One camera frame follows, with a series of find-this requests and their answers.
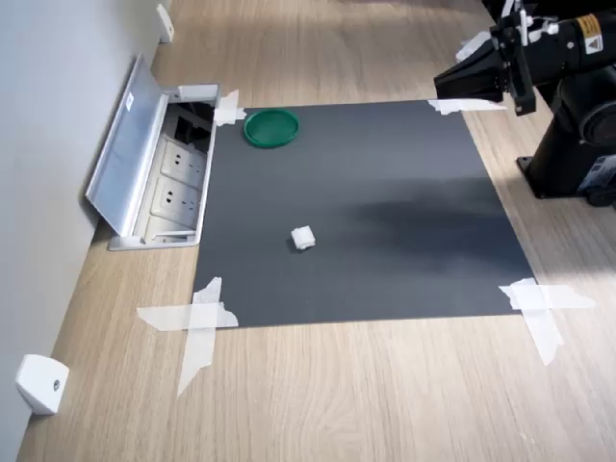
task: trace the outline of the green plastic lid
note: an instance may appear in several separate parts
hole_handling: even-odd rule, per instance
[[[299,130],[294,114],[284,109],[265,109],[244,123],[244,136],[257,147],[278,147],[291,142]]]

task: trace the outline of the wooden table surface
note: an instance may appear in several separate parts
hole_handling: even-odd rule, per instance
[[[246,107],[434,97],[490,24],[478,0],[174,0],[170,14],[159,81],[222,82]],[[616,213],[531,195],[514,159],[534,152],[545,104],[464,117],[538,281],[599,304],[555,313],[553,363],[517,316],[239,329],[177,398],[186,333],[135,309],[189,302],[196,248],[109,252],[102,226],[53,353],[70,367],[60,412],[31,421],[20,460],[615,460]]]

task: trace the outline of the sticker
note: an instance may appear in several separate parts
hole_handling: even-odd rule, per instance
[[[583,181],[579,184],[577,191],[581,193],[591,187],[604,188],[609,186],[614,174],[616,174],[616,154],[601,156],[590,167]]]
[[[584,48],[587,55],[603,51],[603,36],[597,17],[587,14],[577,18],[579,28],[584,35]]]
[[[130,91],[128,92],[128,96],[126,96],[126,110],[130,111],[133,107],[133,101],[135,101],[135,96]]]

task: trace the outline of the yellow label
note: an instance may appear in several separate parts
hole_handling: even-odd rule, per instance
[[[597,17],[593,14],[587,14],[586,16],[577,17],[576,21],[584,35],[584,50],[586,54],[592,55],[593,53],[603,51],[603,37]]]
[[[601,35],[601,26],[599,25],[597,17],[593,14],[578,17],[577,22],[579,23],[579,28],[584,34],[585,39],[590,39]]]

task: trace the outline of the white tape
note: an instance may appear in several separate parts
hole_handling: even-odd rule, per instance
[[[223,303],[203,303],[193,305],[152,306],[138,308],[139,317],[161,332],[174,330],[227,327],[217,322],[224,320]]]
[[[428,99],[427,101],[443,116],[458,111],[503,111],[505,106],[485,99]]]
[[[222,279],[215,277],[207,287],[192,295],[191,305],[138,308],[139,317],[161,332],[187,330],[177,396],[182,395],[198,372],[212,364],[217,327],[237,327],[238,319],[224,309],[220,300]]]
[[[576,294],[569,286],[538,285],[534,278],[522,279],[499,289],[509,297],[512,309],[522,311],[530,336],[546,366],[553,361],[558,346],[565,345],[551,310],[595,307],[593,299]]]
[[[502,12],[500,12],[500,17],[509,16],[511,14],[512,8],[513,0],[505,0],[504,5],[502,5]]]
[[[459,63],[466,60],[475,51],[477,51],[484,42],[491,38],[492,36],[489,32],[481,31],[476,36],[463,44],[462,48],[460,48],[460,51],[455,54],[455,60]]]
[[[244,120],[246,112],[243,108],[238,108],[240,100],[240,91],[231,91],[226,96],[223,96],[218,107],[214,109],[214,122],[219,127],[225,123],[234,124],[236,120]]]

